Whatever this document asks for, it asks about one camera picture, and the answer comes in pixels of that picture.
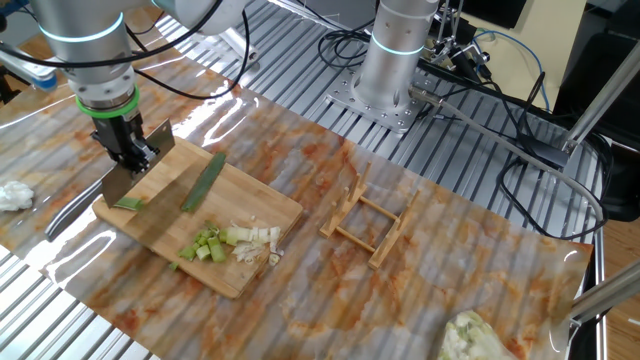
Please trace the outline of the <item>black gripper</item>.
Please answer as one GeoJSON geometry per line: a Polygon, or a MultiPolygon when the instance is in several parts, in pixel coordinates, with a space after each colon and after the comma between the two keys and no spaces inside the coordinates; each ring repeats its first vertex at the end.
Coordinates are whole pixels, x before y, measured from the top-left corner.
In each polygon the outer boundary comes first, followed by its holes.
{"type": "Polygon", "coordinates": [[[159,150],[143,136],[140,114],[119,115],[111,118],[93,118],[93,138],[106,150],[109,157],[127,169],[148,169],[159,150]]]}

